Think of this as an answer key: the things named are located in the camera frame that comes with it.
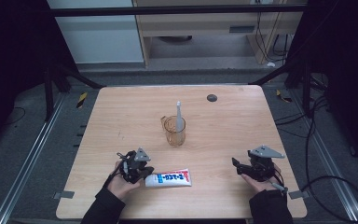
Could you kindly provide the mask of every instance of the human hand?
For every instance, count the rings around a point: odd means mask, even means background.
[[[132,184],[130,182],[127,182],[123,176],[121,175],[115,175],[113,179],[110,181],[110,183],[107,186],[107,189],[112,192],[116,197],[118,197],[121,201],[134,189],[137,189],[141,186],[141,180],[135,184]]]
[[[279,176],[280,175],[280,172],[281,172],[281,169],[276,165],[274,164],[274,167],[275,167],[275,175],[276,176]],[[276,184],[279,184],[278,180],[273,176],[272,178],[264,182],[258,182],[257,180],[251,178],[250,176],[248,175],[245,175],[245,174],[241,174],[241,177],[250,185],[252,186],[252,188],[258,193],[258,192],[261,192],[263,190],[274,190],[276,189],[272,183],[276,183]]]

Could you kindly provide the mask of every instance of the metal bracket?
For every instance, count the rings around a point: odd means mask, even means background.
[[[257,147],[255,149],[249,150],[249,152],[261,158],[284,158],[283,154],[266,146]]]
[[[138,150],[136,151],[134,160],[135,161],[151,161],[150,157],[147,156],[147,154],[141,147],[139,147]]]
[[[298,190],[298,191],[289,192],[289,196],[292,200],[297,198],[306,199],[310,197],[310,194],[307,191]]]
[[[53,199],[61,199],[61,198],[68,198],[72,199],[74,198],[75,193],[73,191],[65,191],[62,192],[55,192],[53,195]]]

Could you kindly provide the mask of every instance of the toothpaste tube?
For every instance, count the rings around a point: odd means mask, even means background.
[[[147,187],[180,187],[191,186],[188,169],[152,174],[145,179]]]

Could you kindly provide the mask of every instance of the black sleeve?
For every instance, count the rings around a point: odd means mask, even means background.
[[[81,223],[116,224],[126,204],[106,188],[101,189],[95,198]]]
[[[250,201],[254,224],[291,224],[292,215],[279,190],[263,190]]]

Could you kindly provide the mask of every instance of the metal rail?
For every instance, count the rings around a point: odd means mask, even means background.
[[[298,93],[296,91],[290,90],[291,95],[293,96],[294,101],[296,102],[296,105],[300,111],[303,111],[302,106],[300,104],[300,96],[298,96]],[[304,121],[308,128],[310,128],[310,120],[308,118],[304,118]],[[342,177],[342,173],[339,171],[339,168],[337,167],[336,163],[334,162],[332,156],[328,152],[328,149],[326,145],[324,144],[324,140],[319,135],[318,130],[315,130],[312,138],[313,143],[315,145],[316,151],[319,154],[319,157],[322,161],[322,164],[324,165],[324,169],[329,175],[334,175],[338,177]],[[354,197],[351,188],[348,186],[348,184],[338,181],[338,180],[332,180],[333,186],[336,189],[337,195],[339,199],[341,200],[345,211],[347,212],[348,217],[350,220],[357,221],[358,220],[358,202],[356,198]]]
[[[19,171],[19,174],[16,177],[16,180],[11,186],[6,198],[2,202],[0,206],[0,224],[7,223],[10,214],[13,211],[14,206],[16,205],[17,200],[20,198],[22,190],[24,189],[31,172],[34,169],[34,165],[36,164],[37,158],[39,157],[39,154],[42,151],[46,140],[48,139],[48,135],[50,134],[50,131],[54,126],[54,123],[62,109],[62,103],[65,99],[65,96],[65,93],[60,93],[57,99],[57,103],[54,106],[54,113],[52,114],[50,120],[45,122],[45,124],[43,125],[39,135],[34,141],[33,147],[31,148],[24,164]]]

